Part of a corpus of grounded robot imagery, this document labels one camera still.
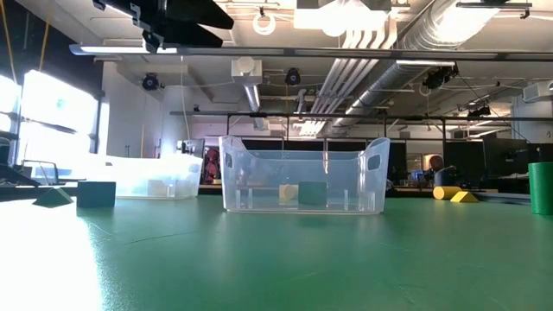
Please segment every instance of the clear plastic bin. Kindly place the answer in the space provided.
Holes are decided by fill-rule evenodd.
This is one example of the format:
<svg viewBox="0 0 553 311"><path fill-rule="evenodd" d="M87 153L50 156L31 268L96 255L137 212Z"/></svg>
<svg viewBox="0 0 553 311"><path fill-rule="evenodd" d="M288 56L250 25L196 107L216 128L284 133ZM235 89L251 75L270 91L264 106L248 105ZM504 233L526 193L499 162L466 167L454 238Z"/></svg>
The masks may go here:
<svg viewBox="0 0 553 311"><path fill-rule="evenodd" d="M356 213L384 211L390 139L361 152L248 151L219 138L223 200L233 212Z"/></svg>
<svg viewBox="0 0 553 311"><path fill-rule="evenodd" d="M175 154L163 159L99 156L89 181L115 181L120 199L178 200L198 195L203 159Z"/></svg>

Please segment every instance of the green cylinder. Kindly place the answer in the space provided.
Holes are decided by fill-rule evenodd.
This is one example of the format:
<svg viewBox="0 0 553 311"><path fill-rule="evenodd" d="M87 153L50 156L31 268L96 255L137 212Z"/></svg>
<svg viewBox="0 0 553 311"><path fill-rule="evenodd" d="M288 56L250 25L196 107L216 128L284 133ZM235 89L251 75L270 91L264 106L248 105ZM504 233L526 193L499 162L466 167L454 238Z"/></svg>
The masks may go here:
<svg viewBox="0 0 553 311"><path fill-rule="evenodd" d="M532 163L528 172L532 213L553 215L553 162Z"/></svg>

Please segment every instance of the green table surface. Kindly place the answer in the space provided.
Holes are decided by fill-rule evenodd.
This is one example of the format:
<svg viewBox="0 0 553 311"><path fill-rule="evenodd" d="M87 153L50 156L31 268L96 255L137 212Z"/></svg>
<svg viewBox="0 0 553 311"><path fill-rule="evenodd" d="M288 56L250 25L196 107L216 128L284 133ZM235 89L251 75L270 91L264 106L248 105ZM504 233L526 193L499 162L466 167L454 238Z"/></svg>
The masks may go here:
<svg viewBox="0 0 553 311"><path fill-rule="evenodd" d="M0 204L0 310L552 310L553 218L388 199L373 216Z"/></svg>

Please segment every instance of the yellow foam block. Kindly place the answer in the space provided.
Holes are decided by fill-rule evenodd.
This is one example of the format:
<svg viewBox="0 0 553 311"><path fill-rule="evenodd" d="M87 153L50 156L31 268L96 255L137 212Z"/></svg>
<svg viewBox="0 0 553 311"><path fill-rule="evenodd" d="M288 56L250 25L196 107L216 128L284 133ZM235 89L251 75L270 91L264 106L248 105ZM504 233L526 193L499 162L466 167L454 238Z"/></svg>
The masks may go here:
<svg viewBox="0 0 553 311"><path fill-rule="evenodd" d="M297 185L280 185L278 188L278 198L280 200L297 199L299 187Z"/></svg>
<svg viewBox="0 0 553 311"><path fill-rule="evenodd" d="M455 197L453 197L453 199L451 199L451 201L457 203L476 203L478 202L478 199L474 198L473 194L467 191L460 191L455 195Z"/></svg>
<svg viewBox="0 0 553 311"><path fill-rule="evenodd" d="M459 187L435 187L432 194L438 200L449 200L461 191Z"/></svg>

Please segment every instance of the teal block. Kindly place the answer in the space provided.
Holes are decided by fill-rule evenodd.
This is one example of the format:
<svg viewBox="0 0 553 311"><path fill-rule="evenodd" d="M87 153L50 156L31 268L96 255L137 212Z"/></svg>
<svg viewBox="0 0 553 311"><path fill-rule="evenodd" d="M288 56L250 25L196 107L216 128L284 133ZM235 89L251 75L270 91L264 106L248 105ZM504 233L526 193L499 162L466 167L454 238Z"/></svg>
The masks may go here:
<svg viewBox="0 0 553 311"><path fill-rule="evenodd" d="M298 203L309 206L326 206L327 183L324 181L300 181Z"/></svg>

